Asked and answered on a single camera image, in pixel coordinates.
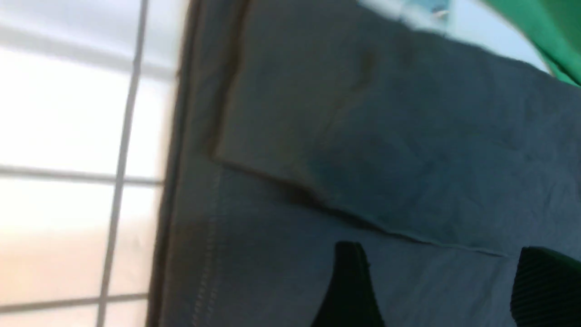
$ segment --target black object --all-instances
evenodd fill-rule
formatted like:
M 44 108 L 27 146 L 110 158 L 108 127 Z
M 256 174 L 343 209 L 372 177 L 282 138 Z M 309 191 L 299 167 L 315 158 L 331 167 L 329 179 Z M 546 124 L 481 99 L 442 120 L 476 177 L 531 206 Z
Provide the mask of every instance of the black object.
M 312 327 L 385 326 L 371 284 L 369 263 L 360 243 L 335 245 L 335 266 L 327 295 Z
M 546 248 L 523 248 L 511 312 L 519 327 L 581 326 L 581 262 Z

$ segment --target dark green object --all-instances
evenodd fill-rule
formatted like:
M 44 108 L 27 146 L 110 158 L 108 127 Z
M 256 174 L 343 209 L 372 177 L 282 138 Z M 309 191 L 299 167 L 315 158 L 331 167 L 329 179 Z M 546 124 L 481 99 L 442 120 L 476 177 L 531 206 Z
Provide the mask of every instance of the dark green object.
M 360 243 L 338 242 L 325 300 L 312 327 L 383 327 Z
M 523 248 L 511 312 L 519 327 L 581 326 L 581 262 L 546 248 Z
M 533 42 L 556 78 L 581 85 L 581 1 L 486 1 Z

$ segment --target blue fabric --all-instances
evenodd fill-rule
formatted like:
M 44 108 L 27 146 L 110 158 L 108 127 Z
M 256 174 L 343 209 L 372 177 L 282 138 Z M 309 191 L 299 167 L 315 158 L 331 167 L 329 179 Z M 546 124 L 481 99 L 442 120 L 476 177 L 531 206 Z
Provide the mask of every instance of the blue fabric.
M 578 88 L 349 0 L 256 0 L 243 35 L 220 160 L 387 233 L 581 257 Z

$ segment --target fabric fold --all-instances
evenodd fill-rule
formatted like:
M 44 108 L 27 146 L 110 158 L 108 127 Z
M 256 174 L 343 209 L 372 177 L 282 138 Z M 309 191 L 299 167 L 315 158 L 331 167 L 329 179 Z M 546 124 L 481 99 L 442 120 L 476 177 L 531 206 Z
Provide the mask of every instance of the fabric fold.
M 581 256 L 577 88 L 352 1 L 274 3 L 250 4 L 218 160 L 387 233 Z

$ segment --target green fabric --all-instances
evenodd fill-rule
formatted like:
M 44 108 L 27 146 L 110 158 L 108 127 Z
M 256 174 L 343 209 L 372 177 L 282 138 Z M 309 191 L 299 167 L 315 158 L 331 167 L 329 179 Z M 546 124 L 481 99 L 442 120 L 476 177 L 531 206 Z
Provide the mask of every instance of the green fabric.
M 541 52 L 555 77 L 581 85 L 580 0 L 485 0 Z
M 517 326 L 581 326 L 580 308 L 581 262 L 546 248 L 523 248 L 511 297 Z

